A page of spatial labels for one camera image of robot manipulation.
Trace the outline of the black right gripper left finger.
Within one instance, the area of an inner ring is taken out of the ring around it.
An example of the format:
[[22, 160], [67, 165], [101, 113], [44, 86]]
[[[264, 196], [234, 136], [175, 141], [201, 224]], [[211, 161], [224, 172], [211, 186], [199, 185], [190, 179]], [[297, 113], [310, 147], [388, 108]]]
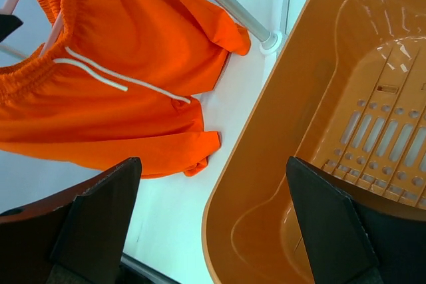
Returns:
[[128, 158], [39, 201], [1, 213], [1, 282], [114, 283], [142, 164]]

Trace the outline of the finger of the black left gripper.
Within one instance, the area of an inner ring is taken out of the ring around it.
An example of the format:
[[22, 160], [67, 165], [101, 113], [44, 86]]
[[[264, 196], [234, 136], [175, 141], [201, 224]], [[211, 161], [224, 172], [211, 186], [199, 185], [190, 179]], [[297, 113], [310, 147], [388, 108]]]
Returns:
[[0, 14], [0, 42], [23, 25], [22, 20], [15, 15]]

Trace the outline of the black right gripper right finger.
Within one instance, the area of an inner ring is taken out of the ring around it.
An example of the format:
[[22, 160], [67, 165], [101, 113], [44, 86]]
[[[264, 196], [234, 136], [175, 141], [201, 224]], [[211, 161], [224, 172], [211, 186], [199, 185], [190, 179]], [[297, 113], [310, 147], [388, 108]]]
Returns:
[[316, 283], [425, 282], [425, 210], [296, 157], [286, 180]]

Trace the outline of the pink clothes hanger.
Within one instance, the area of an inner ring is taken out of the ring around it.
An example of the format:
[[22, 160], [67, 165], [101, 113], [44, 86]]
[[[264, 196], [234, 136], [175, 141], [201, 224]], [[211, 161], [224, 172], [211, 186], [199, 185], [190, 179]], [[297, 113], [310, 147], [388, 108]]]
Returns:
[[15, 15], [23, 25], [1, 42], [1, 53], [22, 61], [42, 44], [43, 56], [55, 44], [63, 29], [63, 17], [59, 13], [55, 22], [47, 20], [37, 0], [4, 0], [1, 2], [1, 14]]

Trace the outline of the orange shorts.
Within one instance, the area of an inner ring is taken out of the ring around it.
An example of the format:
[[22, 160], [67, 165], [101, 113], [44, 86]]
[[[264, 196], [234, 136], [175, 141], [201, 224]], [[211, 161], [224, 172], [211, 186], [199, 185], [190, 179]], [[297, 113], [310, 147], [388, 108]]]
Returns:
[[197, 96], [248, 31], [207, 0], [37, 0], [57, 40], [1, 68], [1, 149], [144, 178], [194, 176], [220, 149]]

